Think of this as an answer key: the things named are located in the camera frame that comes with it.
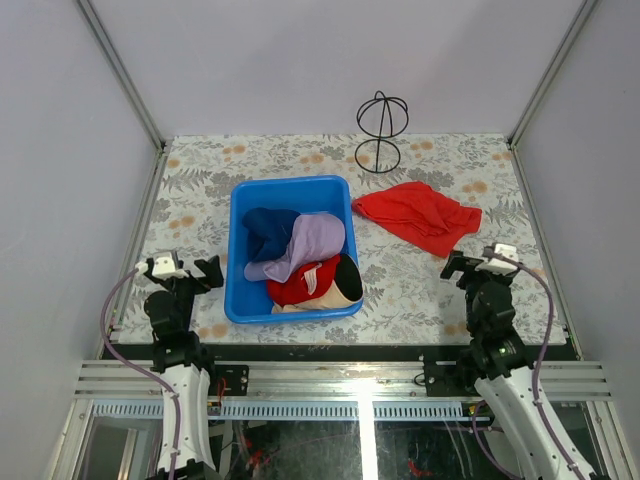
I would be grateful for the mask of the black wire hat stand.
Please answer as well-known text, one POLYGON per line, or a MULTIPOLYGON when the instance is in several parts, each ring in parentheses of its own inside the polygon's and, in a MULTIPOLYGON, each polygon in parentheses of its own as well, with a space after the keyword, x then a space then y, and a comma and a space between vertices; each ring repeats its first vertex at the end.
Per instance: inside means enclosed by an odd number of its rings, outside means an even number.
POLYGON ((359 106, 355 119, 358 128, 366 136, 354 150, 358 167, 378 175, 394 171, 402 159, 395 139, 406 131, 410 121, 407 102, 401 97, 377 90, 372 98, 359 106), (365 126, 365 118, 371 112, 379 114, 376 130, 365 126))

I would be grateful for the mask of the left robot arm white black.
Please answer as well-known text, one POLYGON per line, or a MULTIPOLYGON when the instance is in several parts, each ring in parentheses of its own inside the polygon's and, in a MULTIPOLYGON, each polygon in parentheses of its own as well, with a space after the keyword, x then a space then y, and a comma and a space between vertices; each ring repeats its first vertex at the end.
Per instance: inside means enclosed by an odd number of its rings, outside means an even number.
POLYGON ((162 443, 155 479, 219 479, 208 437, 207 399, 219 381, 198 334, 191 330, 195 297, 224 285, 220 260, 195 262, 193 275, 175 251, 145 261, 144 276, 160 289, 143 310, 152 328, 151 375, 163 399, 162 443))

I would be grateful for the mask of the lilac bucket hat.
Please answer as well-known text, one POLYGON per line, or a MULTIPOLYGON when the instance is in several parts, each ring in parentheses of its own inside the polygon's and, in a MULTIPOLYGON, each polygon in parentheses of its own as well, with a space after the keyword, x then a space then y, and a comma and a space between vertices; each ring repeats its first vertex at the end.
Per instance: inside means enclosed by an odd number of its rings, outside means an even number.
POLYGON ((301 214, 293 223, 283 255, 274 260, 249 262, 244 277, 250 282, 285 283, 300 267, 339 254, 345 239, 345 226, 338 217, 329 213, 301 214))

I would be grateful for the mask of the blue plastic bin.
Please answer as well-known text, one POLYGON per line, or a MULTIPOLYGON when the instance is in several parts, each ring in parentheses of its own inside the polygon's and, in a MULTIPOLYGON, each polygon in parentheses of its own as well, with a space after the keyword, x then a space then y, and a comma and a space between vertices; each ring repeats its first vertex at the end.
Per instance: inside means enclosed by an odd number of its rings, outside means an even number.
POLYGON ((306 313, 271 312, 273 302, 264 281, 250 282, 244 276, 248 263, 248 230, 242 225, 245 213, 253 208, 290 209, 301 214, 329 213, 345 227, 342 251, 358 259, 348 182, 337 175, 261 179, 238 184, 230 195, 227 273, 224 311, 240 325, 270 325, 282 322, 325 321, 357 313, 362 304, 306 313))

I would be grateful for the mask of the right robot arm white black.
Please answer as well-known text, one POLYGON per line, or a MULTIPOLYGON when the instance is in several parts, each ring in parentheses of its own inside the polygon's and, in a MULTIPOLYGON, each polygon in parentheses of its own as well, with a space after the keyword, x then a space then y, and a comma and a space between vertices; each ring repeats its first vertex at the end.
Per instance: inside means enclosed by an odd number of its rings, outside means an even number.
POLYGON ((525 267, 515 247, 495 243, 482 257, 454 250, 440 273, 460 277, 465 294, 469 347, 453 377, 467 394, 478 394, 516 455, 521 479, 597 479, 551 406, 540 382, 541 358, 532 358, 514 326, 511 285, 525 267))

